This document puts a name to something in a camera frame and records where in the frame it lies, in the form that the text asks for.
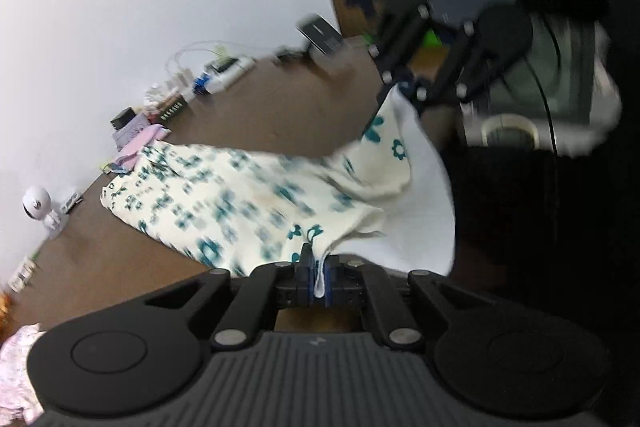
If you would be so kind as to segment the white charger plugs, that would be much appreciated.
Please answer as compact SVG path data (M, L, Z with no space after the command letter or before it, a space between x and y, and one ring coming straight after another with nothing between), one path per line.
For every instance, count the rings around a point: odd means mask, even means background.
M193 90L194 76L190 68L179 69L169 77L170 83L181 93Z

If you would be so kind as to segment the pink floral cloth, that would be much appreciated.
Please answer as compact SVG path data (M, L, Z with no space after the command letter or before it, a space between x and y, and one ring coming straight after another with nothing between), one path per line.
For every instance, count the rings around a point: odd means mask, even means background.
M39 324L24 325L2 343L0 362L2 426L9 426L14 421L29 425L43 413L43 407L32 387L26 367L29 351L43 334L44 330Z

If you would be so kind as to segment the black wireless charger stand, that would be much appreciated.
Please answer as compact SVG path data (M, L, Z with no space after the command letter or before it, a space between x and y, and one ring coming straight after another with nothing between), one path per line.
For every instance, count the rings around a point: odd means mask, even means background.
M344 48L342 35L318 14L306 16L297 23L296 28L307 41L303 48L304 57L309 58L312 49L329 56Z

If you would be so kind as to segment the pink blue mesh garment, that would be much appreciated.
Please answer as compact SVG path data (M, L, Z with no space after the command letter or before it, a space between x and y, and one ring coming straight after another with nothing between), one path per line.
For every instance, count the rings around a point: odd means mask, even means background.
M163 140L170 130L162 124L151 124L141 130L118 153L118 155L102 167L104 173L126 174L134 170L142 150L156 140Z

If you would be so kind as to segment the white green flower cloth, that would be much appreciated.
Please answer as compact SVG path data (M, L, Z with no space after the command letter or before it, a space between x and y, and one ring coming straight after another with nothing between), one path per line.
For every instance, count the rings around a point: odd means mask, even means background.
M237 277L296 262L304 247L317 270L344 254L395 272L447 274L454 264L448 176L398 90L359 139L319 159L155 141L104 186L101 202L151 239Z

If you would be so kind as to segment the tape roll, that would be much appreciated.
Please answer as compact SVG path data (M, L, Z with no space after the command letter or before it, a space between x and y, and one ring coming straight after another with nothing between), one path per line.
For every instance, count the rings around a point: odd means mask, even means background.
M522 148L536 150L539 146L538 129L526 117L515 114L500 114L483 121L480 136L484 146Z

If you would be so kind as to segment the black power adapter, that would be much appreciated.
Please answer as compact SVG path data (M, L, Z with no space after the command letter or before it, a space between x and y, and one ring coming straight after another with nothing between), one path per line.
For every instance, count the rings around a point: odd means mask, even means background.
M136 116L137 113L131 107L126 107L111 119L111 125L114 130L118 131L125 127L126 124L129 124Z

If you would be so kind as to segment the white power strip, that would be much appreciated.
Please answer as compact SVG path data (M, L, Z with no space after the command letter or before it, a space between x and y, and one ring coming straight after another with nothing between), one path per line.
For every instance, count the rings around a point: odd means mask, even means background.
M228 63L212 69L208 73L208 80L204 84L204 89L209 94L215 94L227 90L240 80L245 74L250 72L256 65L254 58L241 56L232 58Z

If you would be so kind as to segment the white small speaker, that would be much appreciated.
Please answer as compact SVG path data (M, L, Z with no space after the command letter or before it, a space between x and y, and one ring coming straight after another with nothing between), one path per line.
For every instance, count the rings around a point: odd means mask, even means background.
M64 215L70 212L77 204L82 201L82 194L76 190L71 191L70 194L67 194L60 204L60 210Z

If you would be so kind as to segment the white tin box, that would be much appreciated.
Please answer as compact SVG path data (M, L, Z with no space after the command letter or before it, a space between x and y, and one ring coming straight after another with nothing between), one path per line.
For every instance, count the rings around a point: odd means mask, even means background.
M133 140L142 130L149 127L150 122L144 115L137 115L132 118L122 129L116 130L112 138L114 140L116 150L121 150L131 140Z

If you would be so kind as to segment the red green tissue box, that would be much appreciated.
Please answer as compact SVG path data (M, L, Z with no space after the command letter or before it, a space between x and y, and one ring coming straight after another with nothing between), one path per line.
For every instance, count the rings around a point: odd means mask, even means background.
M194 99L191 88L175 83L153 84L145 91L142 114L151 124L163 124L177 116Z

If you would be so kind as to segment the white clip gadget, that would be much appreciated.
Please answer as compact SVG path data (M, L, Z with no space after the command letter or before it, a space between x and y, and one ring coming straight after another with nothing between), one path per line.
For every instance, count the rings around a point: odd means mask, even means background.
M8 285L11 291L14 294L21 293L29 285L36 269L37 263L30 258L25 258L9 279Z

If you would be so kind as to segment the orange snack bag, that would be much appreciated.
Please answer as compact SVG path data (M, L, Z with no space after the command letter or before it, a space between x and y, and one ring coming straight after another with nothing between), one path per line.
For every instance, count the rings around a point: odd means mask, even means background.
M14 299L5 289L0 291L0 332L4 332L12 321Z

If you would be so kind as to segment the blue toy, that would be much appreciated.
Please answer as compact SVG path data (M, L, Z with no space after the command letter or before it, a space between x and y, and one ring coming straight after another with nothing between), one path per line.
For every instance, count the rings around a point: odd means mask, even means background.
M206 72L196 77L193 83L193 92L196 95L208 94L207 85L209 83L209 80L210 76L206 74Z

